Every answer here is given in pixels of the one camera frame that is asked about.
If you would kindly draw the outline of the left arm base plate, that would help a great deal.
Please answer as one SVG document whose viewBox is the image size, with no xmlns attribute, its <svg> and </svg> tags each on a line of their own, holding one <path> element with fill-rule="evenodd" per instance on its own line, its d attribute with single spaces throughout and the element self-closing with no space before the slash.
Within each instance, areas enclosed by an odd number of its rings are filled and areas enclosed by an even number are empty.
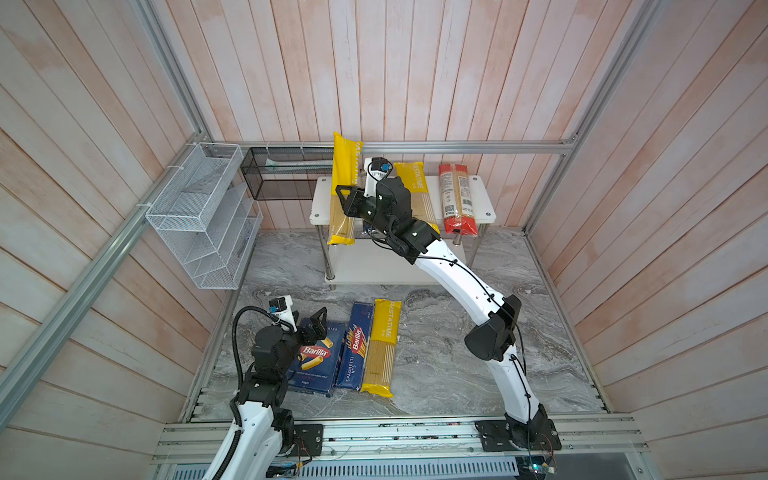
<svg viewBox="0 0 768 480">
<path fill-rule="evenodd" d="M 299 424 L 292 427 L 292 432 L 282 429 L 280 435 L 279 457 L 319 456 L 323 446 L 324 425 L 320 423 Z"/>
</svg>

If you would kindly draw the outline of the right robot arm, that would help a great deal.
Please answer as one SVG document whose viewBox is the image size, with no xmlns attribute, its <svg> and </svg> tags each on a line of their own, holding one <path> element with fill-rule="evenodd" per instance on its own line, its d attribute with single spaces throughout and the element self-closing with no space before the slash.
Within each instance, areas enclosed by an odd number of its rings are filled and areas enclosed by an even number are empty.
<svg viewBox="0 0 768 480">
<path fill-rule="evenodd" d="M 508 442 L 518 449 L 540 449 L 539 439 L 553 423 L 533 393 L 518 354 L 520 299 L 503 296 L 482 281 L 432 225 L 413 215 L 411 194 L 401 179 L 375 179 L 372 191 L 338 185 L 334 193 L 345 216 L 373 228 L 380 234 L 378 241 L 437 280 L 464 308 L 475 323 L 465 344 L 486 363 L 502 395 Z"/>
</svg>

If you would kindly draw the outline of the red spaghetti bag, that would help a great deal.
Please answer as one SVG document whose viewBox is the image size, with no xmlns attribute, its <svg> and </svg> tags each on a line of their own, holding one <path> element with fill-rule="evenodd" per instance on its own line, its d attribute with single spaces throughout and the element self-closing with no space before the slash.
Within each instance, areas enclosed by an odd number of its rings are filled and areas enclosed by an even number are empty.
<svg viewBox="0 0 768 480">
<path fill-rule="evenodd" d="M 443 226 L 448 234 L 477 236 L 470 176 L 466 165 L 441 164 L 439 186 Z"/>
</svg>

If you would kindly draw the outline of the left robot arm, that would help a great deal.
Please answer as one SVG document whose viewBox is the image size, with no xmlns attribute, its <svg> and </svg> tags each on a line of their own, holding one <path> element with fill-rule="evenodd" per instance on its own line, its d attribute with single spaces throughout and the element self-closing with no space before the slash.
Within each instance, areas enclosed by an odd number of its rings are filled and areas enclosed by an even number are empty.
<svg viewBox="0 0 768 480">
<path fill-rule="evenodd" d="M 266 317 L 270 324 L 256 334 L 253 361 L 244 368 L 237 345 L 240 318 L 247 312 Z M 229 401 L 233 421 L 206 470 L 206 479 L 274 479 L 297 475 L 313 460 L 295 433 L 293 413 L 282 407 L 289 387 L 287 372 L 300 349 L 327 336 L 327 309 L 321 308 L 302 326 L 287 296 L 264 309 L 245 306 L 234 316 L 231 343 L 237 391 Z"/>
</svg>

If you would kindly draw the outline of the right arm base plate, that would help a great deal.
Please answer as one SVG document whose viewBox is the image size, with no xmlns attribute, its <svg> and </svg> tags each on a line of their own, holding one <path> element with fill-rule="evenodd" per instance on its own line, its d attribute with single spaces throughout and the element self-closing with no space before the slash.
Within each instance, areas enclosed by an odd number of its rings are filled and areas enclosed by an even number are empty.
<svg viewBox="0 0 768 480">
<path fill-rule="evenodd" d="M 535 417 L 528 423 L 511 418 L 477 421 L 475 428 L 484 452 L 557 451 L 562 449 L 554 422 L 547 417 Z"/>
</svg>

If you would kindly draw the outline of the yellow Pastatime spaghetti bag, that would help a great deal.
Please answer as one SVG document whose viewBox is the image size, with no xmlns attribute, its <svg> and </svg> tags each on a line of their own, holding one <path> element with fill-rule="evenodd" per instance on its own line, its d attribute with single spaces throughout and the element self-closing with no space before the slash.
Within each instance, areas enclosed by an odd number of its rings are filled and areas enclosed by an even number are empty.
<svg viewBox="0 0 768 480">
<path fill-rule="evenodd" d="M 344 214 L 336 193 L 337 186 L 356 186 L 362 142 L 345 139 L 334 133 L 332 159 L 331 208 L 328 245 L 351 245 L 354 239 L 354 219 Z"/>
<path fill-rule="evenodd" d="M 362 392 L 384 398 L 393 397 L 391 384 L 401 310 L 400 301 L 385 299 L 375 301 Z"/>
<path fill-rule="evenodd" d="M 440 232 L 437 218 L 427 185 L 427 177 L 422 162 L 396 162 L 394 164 L 398 178 L 411 194 L 413 216 L 428 223 L 436 232 Z"/>
</svg>

